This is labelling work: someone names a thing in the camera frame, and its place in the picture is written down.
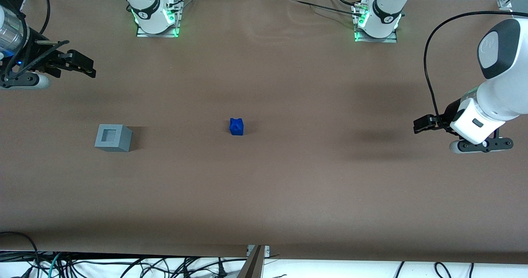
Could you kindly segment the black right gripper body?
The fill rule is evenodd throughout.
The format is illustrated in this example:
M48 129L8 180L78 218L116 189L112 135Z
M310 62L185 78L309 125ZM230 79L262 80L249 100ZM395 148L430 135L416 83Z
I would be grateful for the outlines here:
M36 31L26 35L20 46L2 52L6 58L1 60L1 82L49 82L51 75L41 72L44 64L60 64L63 69L62 41L50 41Z

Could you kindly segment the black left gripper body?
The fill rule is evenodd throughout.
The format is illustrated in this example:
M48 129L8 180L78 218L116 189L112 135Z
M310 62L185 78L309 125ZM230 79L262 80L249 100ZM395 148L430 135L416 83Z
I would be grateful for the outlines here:
M461 99L453 101L444 110L444 113L441 115L441 122L446 131L452 131L450 126L451 122L456 118L456 114L460 108Z

